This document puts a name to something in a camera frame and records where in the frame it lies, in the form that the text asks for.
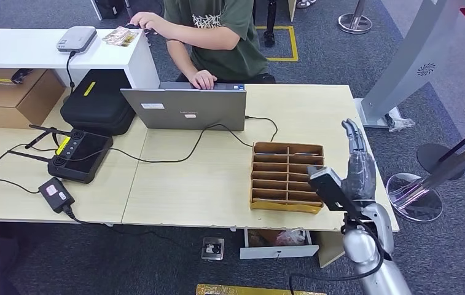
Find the person's left hand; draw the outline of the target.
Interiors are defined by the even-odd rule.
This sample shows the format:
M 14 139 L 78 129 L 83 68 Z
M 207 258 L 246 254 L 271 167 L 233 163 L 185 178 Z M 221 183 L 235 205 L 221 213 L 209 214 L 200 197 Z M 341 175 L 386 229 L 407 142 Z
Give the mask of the person's left hand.
M 153 12 L 138 12 L 131 17 L 129 24 L 146 30 L 158 31 L 165 24 L 165 20 Z

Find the person's right hand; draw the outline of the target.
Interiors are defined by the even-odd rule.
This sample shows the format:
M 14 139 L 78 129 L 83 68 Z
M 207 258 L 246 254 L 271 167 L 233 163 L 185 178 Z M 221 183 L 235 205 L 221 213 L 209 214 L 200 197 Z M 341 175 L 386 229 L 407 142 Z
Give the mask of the person's right hand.
M 212 90 L 217 77 L 207 70 L 201 70 L 191 74 L 188 80 L 196 89 Z

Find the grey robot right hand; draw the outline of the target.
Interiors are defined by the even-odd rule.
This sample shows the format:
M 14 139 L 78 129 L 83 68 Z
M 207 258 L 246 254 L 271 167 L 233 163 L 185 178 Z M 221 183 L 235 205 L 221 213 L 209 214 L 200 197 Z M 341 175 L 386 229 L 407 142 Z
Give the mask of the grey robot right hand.
M 342 180 L 342 190 L 345 195 L 359 203 L 375 201 L 376 191 L 376 165 L 373 156 L 369 153 L 361 129 L 351 120 L 341 122 L 346 130 L 349 146 L 348 172 Z

